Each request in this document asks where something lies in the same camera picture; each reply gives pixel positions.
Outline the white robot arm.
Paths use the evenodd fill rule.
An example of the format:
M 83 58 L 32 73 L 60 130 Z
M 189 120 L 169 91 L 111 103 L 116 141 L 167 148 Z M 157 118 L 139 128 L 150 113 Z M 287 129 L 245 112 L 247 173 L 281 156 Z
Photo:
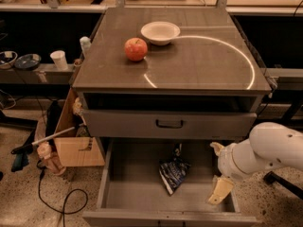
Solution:
M 254 173 L 289 166 L 303 169 L 303 133 L 283 125 L 257 124 L 246 140 L 223 146 L 210 146 L 218 157 L 221 177 L 213 178 L 209 204 L 221 203 L 232 191 L 235 182 L 242 182 Z

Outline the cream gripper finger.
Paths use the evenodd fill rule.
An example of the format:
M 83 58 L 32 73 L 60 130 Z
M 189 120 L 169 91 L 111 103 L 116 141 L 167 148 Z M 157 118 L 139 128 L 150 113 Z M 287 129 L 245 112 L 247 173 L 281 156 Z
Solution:
M 212 142 L 210 146 L 214 149 L 217 156 L 220 156 L 221 151 L 224 150 L 224 146 L 218 142 Z
M 212 205 L 220 204 L 233 190 L 234 182 L 227 177 L 214 176 L 212 190 L 207 202 Z

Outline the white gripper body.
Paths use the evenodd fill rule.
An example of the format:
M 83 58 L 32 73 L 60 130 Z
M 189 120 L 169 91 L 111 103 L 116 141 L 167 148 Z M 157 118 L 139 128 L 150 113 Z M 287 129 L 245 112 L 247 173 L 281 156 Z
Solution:
M 218 169 L 224 177 L 240 182 L 250 177 L 250 156 L 253 153 L 248 142 L 232 143 L 228 146 L 219 146 Z

